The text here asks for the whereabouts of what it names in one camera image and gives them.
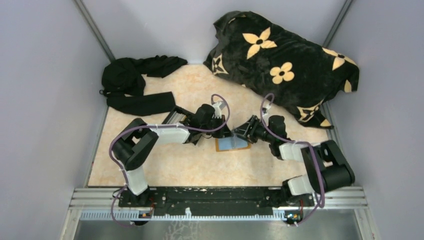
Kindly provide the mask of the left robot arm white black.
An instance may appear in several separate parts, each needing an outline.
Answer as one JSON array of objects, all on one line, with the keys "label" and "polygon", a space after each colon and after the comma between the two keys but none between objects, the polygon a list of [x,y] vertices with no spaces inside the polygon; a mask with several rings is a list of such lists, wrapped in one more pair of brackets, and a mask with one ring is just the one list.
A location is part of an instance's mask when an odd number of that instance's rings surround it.
[{"label": "left robot arm white black", "polygon": [[143,170],[154,146],[164,144],[196,145],[206,135],[222,139],[232,135],[224,101],[202,104],[195,113],[174,106],[161,124],[148,124],[134,119],[110,144],[109,155],[123,172],[125,185],[131,191],[130,200],[138,207],[149,203],[148,182]]}]

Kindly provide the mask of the yellow leather card holder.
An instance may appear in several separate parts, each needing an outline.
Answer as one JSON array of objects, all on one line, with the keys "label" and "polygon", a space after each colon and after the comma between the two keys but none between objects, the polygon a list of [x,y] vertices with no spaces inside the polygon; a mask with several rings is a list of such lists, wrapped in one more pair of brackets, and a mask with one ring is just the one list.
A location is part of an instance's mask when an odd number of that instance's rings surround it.
[{"label": "yellow leather card holder", "polygon": [[251,148],[251,144],[237,136],[216,138],[215,150],[217,152],[239,151]]}]

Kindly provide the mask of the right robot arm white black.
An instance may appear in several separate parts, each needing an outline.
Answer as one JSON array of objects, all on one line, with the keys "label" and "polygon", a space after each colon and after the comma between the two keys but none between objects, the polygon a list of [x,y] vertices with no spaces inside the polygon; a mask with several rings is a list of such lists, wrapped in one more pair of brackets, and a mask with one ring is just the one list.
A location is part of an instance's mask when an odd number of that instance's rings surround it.
[{"label": "right robot arm white black", "polygon": [[352,185],[355,174],[333,140],[307,144],[288,138],[285,118],[272,115],[265,124],[253,115],[247,122],[232,131],[235,136],[249,143],[261,140],[268,143],[271,154],[279,160],[303,163],[306,173],[285,180],[281,199],[287,206],[295,206],[302,195],[326,193]]}]

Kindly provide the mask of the black plastic card bin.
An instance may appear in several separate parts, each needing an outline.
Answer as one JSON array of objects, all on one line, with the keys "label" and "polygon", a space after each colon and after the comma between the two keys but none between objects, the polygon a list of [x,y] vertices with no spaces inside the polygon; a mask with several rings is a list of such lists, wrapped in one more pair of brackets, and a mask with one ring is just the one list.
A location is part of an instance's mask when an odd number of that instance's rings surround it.
[{"label": "black plastic card bin", "polygon": [[[190,127],[191,119],[194,117],[194,115],[195,114],[193,112],[176,105],[162,121],[162,124],[182,124],[184,126]],[[200,140],[200,133],[194,130],[185,130],[188,132],[188,136],[184,144],[197,145]]]}]

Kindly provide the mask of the white VIP card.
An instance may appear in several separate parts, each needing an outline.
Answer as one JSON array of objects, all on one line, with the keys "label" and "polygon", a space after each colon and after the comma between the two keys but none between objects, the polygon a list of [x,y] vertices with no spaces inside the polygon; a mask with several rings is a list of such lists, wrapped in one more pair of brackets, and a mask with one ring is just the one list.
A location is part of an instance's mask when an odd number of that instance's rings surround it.
[{"label": "white VIP card", "polygon": [[231,133],[232,133],[231,148],[232,149],[236,149],[237,146],[238,146],[238,137],[237,137],[237,134],[235,133],[235,129],[236,129],[236,127],[232,126],[232,129],[231,129]]}]

